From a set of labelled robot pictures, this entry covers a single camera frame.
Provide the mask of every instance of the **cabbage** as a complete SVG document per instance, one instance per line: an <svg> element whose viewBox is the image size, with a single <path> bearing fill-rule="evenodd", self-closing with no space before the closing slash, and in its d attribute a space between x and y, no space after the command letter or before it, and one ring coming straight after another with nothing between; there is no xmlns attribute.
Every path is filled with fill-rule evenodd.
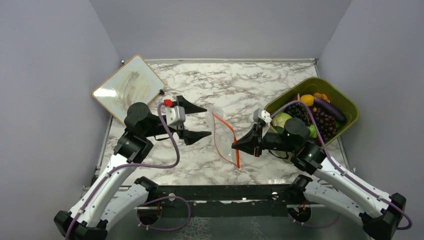
<svg viewBox="0 0 424 240"><path fill-rule="evenodd" d="M317 134L317 130L315 129L315 126L313 124L308 126L309 130L310 130L310 135L309 137L311 138L317 138L318 134Z"/></svg>
<svg viewBox="0 0 424 240"><path fill-rule="evenodd" d="M292 116L288 115L287 113L280 112L275 115L274 119L272 120L272 125L284 128L284 124L286 123L286 121L291 118Z"/></svg>

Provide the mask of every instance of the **gray floor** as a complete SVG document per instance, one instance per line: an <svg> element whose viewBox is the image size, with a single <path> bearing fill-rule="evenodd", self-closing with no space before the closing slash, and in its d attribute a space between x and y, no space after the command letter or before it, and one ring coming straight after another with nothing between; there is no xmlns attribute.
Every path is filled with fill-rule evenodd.
<svg viewBox="0 0 424 240"><path fill-rule="evenodd" d="M337 213L326 208L313 208L308 222L331 223ZM182 218L160 219L155 227L173 228ZM193 218L181 230L162 232L138 227L136 211L121 219L109 232L107 240L368 240L362 228L346 217L323 229L302 227L288 217L217 217Z"/></svg>

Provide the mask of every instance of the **robotic arm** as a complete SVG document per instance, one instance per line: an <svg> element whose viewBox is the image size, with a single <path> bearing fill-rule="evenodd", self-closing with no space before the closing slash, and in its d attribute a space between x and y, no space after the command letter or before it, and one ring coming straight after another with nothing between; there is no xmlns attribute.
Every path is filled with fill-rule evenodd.
<svg viewBox="0 0 424 240"><path fill-rule="evenodd" d="M54 217L54 222L66 240L104 240L108 230L135 207L145 203L150 194L158 187L156 183L146 177L138 178L124 194L113 199L125 179L137 167L151 167L167 169L176 166L180 154L173 133L177 133L186 145L191 145L198 140L211 135L209 131L194 132L185 128L186 114L201 113L207 110L188 102L183 96L177 96L174 101L165 100L159 105L165 105L165 116L153 115L149 107L137 102L132 104L124 120L125 132L114 148L114 154L107 163L105 170L91 186L84 197L69 211L59 211ZM153 147L147 139L162 134L171 138L176 153L177 161L169 166L142 164Z"/></svg>
<svg viewBox="0 0 424 240"><path fill-rule="evenodd" d="M281 134L267 132L271 122L269 116L262 109L256 110L252 129L233 143L232 148L255 157L259 157L262 150L293 153L290 161L298 169L340 190L332 190L312 181L310 177L299 175L291 184L293 192L303 195L307 201L322 204L350 217L376 240L390 240L396 229L411 227L411 220L404 212L405 197L377 189L345 169L330 156L326 147L320 148L308 141L310 130L298 118L288 119ZM398 227L403 216L408 219L409 225Z"/></svg>

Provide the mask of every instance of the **marble table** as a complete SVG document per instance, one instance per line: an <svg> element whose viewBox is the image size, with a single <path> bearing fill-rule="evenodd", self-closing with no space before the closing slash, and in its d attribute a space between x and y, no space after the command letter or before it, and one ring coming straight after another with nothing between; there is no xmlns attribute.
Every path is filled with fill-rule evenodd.
<svg viewBox="0 0 424 240"><path fill-rule="evenodd" d="M158 103L164 99L183 95L188 101L203 108L210 105L222 108L225 120L234 128L237 139L250 130L254 110L265 107L304 79L317 76L316 66L312 61L176 61L150 65L166 83L165 96L159 95L149 104L153 114L158 114ZM188 115L185 126L192 131L210 131L205 113ZM104 153L99 161L100 171L113 154L124 128L121 122L112 118ZM144 163L169 165L175 161L176 153L170 140L151 140L154 147ZM141 176L146 176L159 185L289 184L298 174L306 174L267 151L261 157L240 152L241 170L238 170L231 163L219 158L211 136L190 146L185 146L182 140L177 140L177 144L181 160L176 167L138 168L126 179L123 186L132 185ZM329 146L329 152L349 169L340 141L334 141Z"/></svg>

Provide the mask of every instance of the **clear ziplock bag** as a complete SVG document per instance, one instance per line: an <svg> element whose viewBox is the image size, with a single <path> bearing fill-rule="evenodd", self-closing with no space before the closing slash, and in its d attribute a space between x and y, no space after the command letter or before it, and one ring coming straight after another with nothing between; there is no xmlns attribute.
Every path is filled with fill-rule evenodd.
<svg viewBox="0 0 424 240"><path fill-rule="evenodd" d="M210 106L206 115L207 124L212 132L212 143L219 158L241 169L239 150L231 148L231 145L237 142L236 133L231 125L224 120L224 111L215 106Z"/></svg>

